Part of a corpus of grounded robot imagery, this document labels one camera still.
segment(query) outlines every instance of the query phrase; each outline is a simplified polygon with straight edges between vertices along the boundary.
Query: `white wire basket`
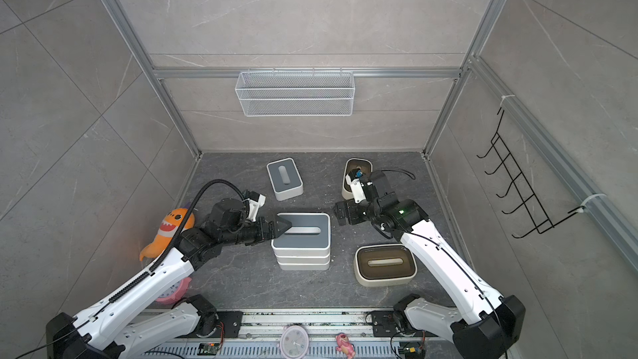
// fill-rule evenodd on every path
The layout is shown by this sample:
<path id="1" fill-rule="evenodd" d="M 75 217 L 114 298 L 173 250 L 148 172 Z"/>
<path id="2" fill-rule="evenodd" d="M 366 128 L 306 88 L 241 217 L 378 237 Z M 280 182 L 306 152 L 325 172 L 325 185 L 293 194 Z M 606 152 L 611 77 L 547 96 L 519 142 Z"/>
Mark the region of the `white wire basket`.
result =
<path id="1" fill-rule="evenodd" d="M 352 72 L 246 71 L 235 86 L 246 116 L 352 115 Z"/>

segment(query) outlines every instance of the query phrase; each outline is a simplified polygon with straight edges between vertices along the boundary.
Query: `metal rail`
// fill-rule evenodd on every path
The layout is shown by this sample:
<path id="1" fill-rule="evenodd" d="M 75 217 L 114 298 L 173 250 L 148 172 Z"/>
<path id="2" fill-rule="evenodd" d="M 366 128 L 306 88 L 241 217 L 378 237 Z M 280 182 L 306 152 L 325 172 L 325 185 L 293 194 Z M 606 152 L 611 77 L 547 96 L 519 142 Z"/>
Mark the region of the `metal rail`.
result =
<path id="1" fill-rule="evenodd" d="M 171 99 L 168 94 L 168 90 L 166 87 L 154 76 L 153 74 L 153 65 L 151 64 L 151 59 L 149 58 L 148 52 L 144 49 L 142 42 L 136 35 L 135 31 L 131 26 L 131 22 L 127 19 L 126 13 L 124 13 L 124 9 L 122 8 L 122 4 L 120 4 L 119 0 L 102 0 L 104 7 L 106 7 L 108 15 L 113 20 L 113 23 L 116 25 L 116 28 L 120 31 L 124 42 L 128 46 L 129 50 L 137 60 L 137 63 L 142 68 L 142 72 L 146 75 L 149 83 L 153 87 L 153 90 L 158 95 L 161 103 L 164 105 L 166 112 L 173 120 L 173 123 L 177 127 L 180 135 L 186 142 L 186 145 L 191 150 L 191 153 L 194 157 L 199 156 L 201 150 L 197 147 L 197 143 L 195 142 L 195 138 L 191 134 L 191 131 L 186 126 L 186 122 L 184 118 L 182 118 L 182 114 Z"/>
<path id="2" fill-rule="evenodd" d="M 292 68 L 155 68 L 155 77 L 164 78 L 237 78 L 240 72 L 246 71 L 316 71 L 316 72 L 352 72 L 355 77 L 459 77 L 458 67 L 414 67 L 414 68 L 323 68 L 323 67 L 292 67 Z"/>
<path id="3" fill-rule="evenodd" d="M 503 108 L 578 202 L 601 192 L 587 173 L 531 114 L 522 101 L 513 96 L 513 92 L 480 57 L 471 57 L 469 65 L 498 100 L 503 96 L 512 96 L 503 100 Z M 586 213 L 638 273 L 638 230 L 634 225 L 618 211 L 606 195 L 593 198 L 587 204 Z"/>
<path id="4" fill-rule="evenodd" d="M 224 338 L 222 350 L 215 355 L 219 359 L 279 359 L 282 357 L 277 343 L 285 326 L 299 324 L 306 329 L 310 339 L 307 358 L 345 358 L 335 350 L 334 336 L 346 333 L 355 345 L 357 358 L 393 359 L 389 337 L 374 337 L 370 312 L 392 308 L 235 308 L 244 313 L 238 338 Z M 161 314 L 165 309 L 146 309 L 132 323 Z M 400 342 L 420 342 L 420 332 L 413 337 L 397 335 L 392 341 L 396 349 Z M 426 344 L 434 352 L 455 353 L 452 343 L 440 337 L 425 337 Z M 200 344 L 220 343 L 218 338 L 176 338 L 153 348 L 153 353 L 143 353 L 136 359 L 166 359 L 181 355 L 187 359 L 198 355 Z"/>
<path id="5" fill-rule="evenodd" d="M 474 38 L 472 39 L 472 43 L 470 44 L 470 48 L 468 49 L 467 54 L 465 55 L 465 59 L 463 59 L 463 65 L 461 69 L 464 70 L 464 73 L 461 75 L 460 80 L 458 80 L 452 88 L 450 89 L 450 94 L 448 94 L 445 103 L 443 103 L 443 107 L 439 112 L 439 115 L 436 119 L 436 123 L 434 128 L 432 128 L 432 132 L 430 133 L 430 137 L 427 139 L 426 146 L 423 147 L 423 152 L 426 157 L 429 157 L 432 154 L 432 151 L 435 148 L 436 142 L 438 141 L 447 120 L 450 118 L 450 114 L 452 114 L 452 109 L 456 104 L 459 96 L 461 95 L 461 91 L 463 90 L 463 86 L 465 85 L 465 81 L 467 80 L 467 70 L 468 60 L 471 56 L 477 55 L 483 49 L 487 38 L 489 37 L 498 16 L 503 11 L 503 7 L 505 6 L 507 0 L 490 0 L 487 5 L 487 9 L 485 10 L 485 14 L 483 14 L 483 19 L 478 24 L 478 29 Z"/>
<path id="6" fill-rule="evenodd" d="M 441 179 L 438 177 L 438 173 L 436 173 L 435 167 L 432 166 L 432 159 L 426 158 L 425 154 L 422 154 L 423 161 L 426 164 L 426 169 L 428 174 L 430 175 L 430 179 L 432 179 L 432 187 L 434 187 L 434 191 L 436 193 L 436 197 L 438 198 L 439 203 L 441 204 L 441 211 L 443 212 L 443 218 L 445 219 L 445 224 L 450 230 L 450 235 L 452 236 L 452 242 L 454 243 L 454 250 L 456 253 L 467 262 L 467 264 L 475 269 L 474 263 L 470 258 L 470 252 L 468 251 L 468 246 L 463 240 L 463 235 L 461 234 L 461 228 L 456 222 L 456 218 L 454 217 L 454 212 L 452 211 L 451 205 L 447 201 L 447 197 L 442 189 Z"/>

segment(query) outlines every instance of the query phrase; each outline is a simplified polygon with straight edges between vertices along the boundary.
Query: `marble floor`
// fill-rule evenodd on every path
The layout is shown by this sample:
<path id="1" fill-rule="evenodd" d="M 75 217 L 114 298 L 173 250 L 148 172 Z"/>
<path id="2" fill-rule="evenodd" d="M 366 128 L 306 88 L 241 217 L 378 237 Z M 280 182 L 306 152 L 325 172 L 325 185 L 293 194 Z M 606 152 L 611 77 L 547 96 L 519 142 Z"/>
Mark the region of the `marble floor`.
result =
<path id="1" fill-rule="evenodd" d="M 276 201 L 268 179 L 266 164 L 292 157 L 304 182 L 304 194 Z M 399 166 L 417 176 L 411 180 L 401 173 L 388 173 L 399 199 L 414 199 L 430 215 L 442 236 L 450 241 L 432 181 L 419 153 L 232 153 L 204 154 L 187 190 L 184 204 L 190 202 L 210 179 L 227 179 L 241 190 L 250 189 L 266 196 L 260 215 L 289 212 L 325 212 L 331 215 L 331 266 L 326 271 L 283 271 L 277 265 L 270 244 L 254 247 L 224 247 L 216 259 L 192 275 L 189 294 L 201 293 L 219 308 L 246 307 L 390 307 L 408 293 L 417 293 L 442 305 L 453 305 L 448 294 L 421 263 L 418 274 L 404 286 L 367 288 L 354 275 L 355 251 L 362 245 L 387 243 L 366 222 L 339 226 L 332 206 L 340 201 L 340 182 L 346 161 L 365 158 L 374 167 Z M 211 206 L 235 193 L 223 185 L 211 187 L 197 204 L 196 218 L 206 216 Z"/>

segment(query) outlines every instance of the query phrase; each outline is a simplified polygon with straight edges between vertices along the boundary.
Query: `black hook rack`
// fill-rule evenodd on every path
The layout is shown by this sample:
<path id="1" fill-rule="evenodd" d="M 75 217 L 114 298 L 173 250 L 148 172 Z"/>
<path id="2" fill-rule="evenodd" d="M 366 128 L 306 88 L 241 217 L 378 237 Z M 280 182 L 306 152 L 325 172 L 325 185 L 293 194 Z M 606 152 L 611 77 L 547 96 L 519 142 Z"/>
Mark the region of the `black hook rack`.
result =
<path id="1" fill-rule="evenodd" d="M 568 215 L 566 217 L 564 217 L 563 219 L 559 220 L 558 222 L 553 222 L 551 219 L 549 219 L 549 215 L 547 215 L 547 211 L 545 211 L 545 208 L 543 207 L 543 204 L 538 199 L 538 195 L 536 195 L 536 192 L 531 187 L 531 184 L 527 180 L 527 177 L 522 172 L 521 166 L 519 166 L 518 161 L 516 161 L 516 158 L 514 158 L 514 156 L 512 155 L 512 152 L 509 149 L 509 147 L 507 147 L 507 144 L 505 143 L 505 141 L 503 140 L 503 138 L 501 137 L 501 135 L 498 132 L 499 128 L 501 127 L 501 122 L 503 121 L 503 114 L 504 113 L 505 113 L 505 111 L 503 110 L 502 107 L 498 109 L 498 113 L 496 113 L 496 115 L 500 115 L 501 118 L 498 120 L 498 126 L 496 127 L 496 132 L 494 133 L 494 136 L 492 136 L 492 138 L 490 139 L 490 143 L 492 143 L 492 144 L 491 144 L 489 150 L 487 151 L 487 153 L 485 153 L 484 156 L 477 156 L 477 157 L 478 158 L 485 158 L 490 153 L 490 151 L 494 150 L 494 152 L 496 152 L 496 155 L 501 160 L 501 162 L 499 163 L 499 165 L 496 167 L 496 169 L 494 171 L 492 171 L 492 172 L 485 171 L 485 173 L 487 175 L 493 175 L 494 173 L 496 173 L 496 171 L 499 170 L 499 168 L 501 166 L 503 166 L 505 168 L 505 171 L 507 172 L 507 175 L 510 177 L 510 185 L 507 187 L 507 191 L 505 192 L 505 194 L 504 195 L 500 195 L 500 194 L 497 193 L 496 195 L 499 198 L 505 198 L 505 196 L 507 196 L 507 194 L 512 189 L 512 186 L 514 186 L 514 189 L 516 190 L 516 193 L 518 194 L 519 198 L 522 201 L 521 204 L 519 204 L 519 206 L 517 206 L 514 210 L 511 210 L 509 212 L 505 212 L 505 211 L 501 211 L 501 212 L 503 212 L 506 215 L 509 215 L 510 213 L 514 213 L 516 210 L 518 210 L 519 208 L 524 206 L 525 210 L 527 211 L 527 214 L 530 216 L 531 222 L 534 224 L 534 227 L 531 230 L 529 230 L 527 233 L 525 233 L 524 235 L 522 235 L 522 236 L 512 235 L 512 237 L 514 237 L 514 238 L 523 238 L 523 237 L 529 235 L 534 230 L 536 230 L 536 232 L 538 232 L 538 234 L 541 235 L 541 234 L 547 232 L 548 230 L 553 229 L 554 227 L 557 227 L 559 224 L 563 223 L 567 219 L 570 219 L 572 216 L 574 216 L 577 213 L 579 213 L 579 211 L 578 211 L 579 209 L 585 209 L 585 207 L 583 205 L 578 205 L 573 210 L 567 212 Z M 498 141 L 501 141 L 501 143 L 503 143 L 503 146 L 507 150 L 507 154 L 505 156 L 502 156 L 501 153 L 499 153 L 498 149 L 496 148 L 496 142 L 498 142 Z M 505 160 L 507 158 L 511 158 L 514 161 L 514 163 L 516 165 L 516 168 L 518 169 L 517 172 L 510 172 L 509 168 L 507 168 L 507 165 L 505 163 Z M 527 186 L 530 188 L 531 195 L 529 197 L 527 197 L 527 198 L 523 198 L 522 197 L 521 191 L 518 188 L 518 186 L 516 185 L 516 179 L 518 179 L 519 177 L 522 177 L 525 180 L 525 183 L 527 183 Z M 543 220 L 539 224 L 536 224 L 536 220 L 534 220 L 534 217 L 532 216 L 530 209 L 527 207 L 528 206 L 528 201 L 530 201 L 532 198 L 536 199 L 536 202 L 538 203 L 538 206 L 540 207 L 540 209 L 543 211 L 543 214 L 545 215 L 545 220 Z M 543 226 L 546 223 L 549 223 L 550 227 L 547 227 L 547 228 L 545 228 L 543 230 L 540 230 L 540 227 Z"/>

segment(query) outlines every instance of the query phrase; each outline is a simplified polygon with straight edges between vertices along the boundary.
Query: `orange plush toy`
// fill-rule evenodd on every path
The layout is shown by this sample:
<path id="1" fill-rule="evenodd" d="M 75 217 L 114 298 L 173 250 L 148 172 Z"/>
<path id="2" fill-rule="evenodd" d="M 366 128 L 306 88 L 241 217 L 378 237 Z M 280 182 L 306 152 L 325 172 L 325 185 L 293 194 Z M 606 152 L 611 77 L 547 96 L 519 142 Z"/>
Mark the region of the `orange plush toy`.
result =
<path id="1" fill-rule="evenodd" d="M 162 251 L 166 249 L 168 246 L 168 242 L 175 235 L 175 231 L 179 227 L 179 224 L 182 222 L 182 218 L 186 216 L 187 208 L 178 208 L 176 210 L 172 210 L 164 220 L 162 220 L 161 225 L 159 226 L 158 234 L 155 236 L 155 240 L 152 243 L 148 244 L 142 252 L 140 252 L 140 261 L 147 258 L 157 258 L 160 256 Z M 186 225 L 184 225 L 184 230 L 190 229 L 195 225 L 195 215 L 191 213 L 191 216 L 186 221 Z"/>

